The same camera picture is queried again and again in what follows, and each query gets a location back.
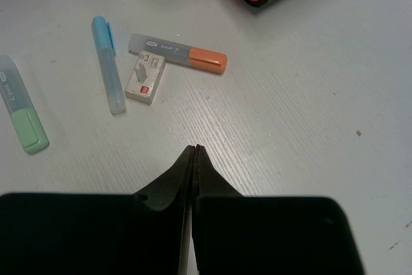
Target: marker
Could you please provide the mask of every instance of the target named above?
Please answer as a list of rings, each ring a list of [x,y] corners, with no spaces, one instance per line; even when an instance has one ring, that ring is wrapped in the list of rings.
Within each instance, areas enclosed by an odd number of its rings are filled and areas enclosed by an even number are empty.
[[[104,87],[108,96],[110,112],[120,114],[126,109],[126,102],[115,60],[115,45],[110,24],[102,16],[96,16],[91,24]]]
[[[225,54],[134,33],[130,38],[129,51],[138,55],[142,50],[161,55],[166,61],[213,73],[222,74],[227,65]]]
[[[0,92],[24,151],[34,154],[49,145],[39,116],[14,61],[0,56]]]

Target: scratch on table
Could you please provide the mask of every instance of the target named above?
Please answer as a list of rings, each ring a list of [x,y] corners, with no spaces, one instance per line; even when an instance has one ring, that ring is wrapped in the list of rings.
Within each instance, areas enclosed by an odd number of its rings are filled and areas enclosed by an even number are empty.
[[[401,240],[399,240],[399,241],[397,241],[395,244],[393,244],[393,245],[388,249],[388,251],[391,251],[392,249],[394,249],[395,246],[398,245],[400,241],[401,241]]]

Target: pen clip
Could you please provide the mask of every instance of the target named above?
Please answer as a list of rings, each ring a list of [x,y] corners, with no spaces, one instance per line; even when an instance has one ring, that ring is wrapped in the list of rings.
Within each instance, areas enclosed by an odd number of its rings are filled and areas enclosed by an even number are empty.
[[[110,38],[110,44],[111,44],[111,47],[112,47],[112,49],[113,49],[113,53],[114,53],[114,54],[115,54],[115,56],[116,56],[115,42],[114,42],[114,40],[113,40],[113,36],[112,36],[112,34],[111,34],[111,27],[110,27],[110,23],[109,23],[109,22],[107,22],[107,23],[106,23],[106,25],[107,25],[107,27],[108,27],[108,33],[109,33],[109,38]]]

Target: highlighter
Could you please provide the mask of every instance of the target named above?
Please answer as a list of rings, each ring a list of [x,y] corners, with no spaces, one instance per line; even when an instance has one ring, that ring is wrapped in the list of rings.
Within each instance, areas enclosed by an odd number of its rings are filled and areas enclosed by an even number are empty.
[[[225,54],[134,33],[130,38],[129,52],[138,55],[143,50],[161,55],[166,61],[213,73],[222,74],[227,65]]]
[[[24,87],[14,61],[0,56],[0,93],[24,151],[34,154],[49,145],[39,116]]]

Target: red square on box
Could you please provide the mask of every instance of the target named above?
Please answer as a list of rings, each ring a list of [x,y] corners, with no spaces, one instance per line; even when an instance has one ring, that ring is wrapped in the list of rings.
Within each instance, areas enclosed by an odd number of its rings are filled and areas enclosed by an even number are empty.
[[[140,88],[140,92],[144,95],[147,95],[149,93],[150,88],[148,88],[147,86],[142,86],[142,88]]]

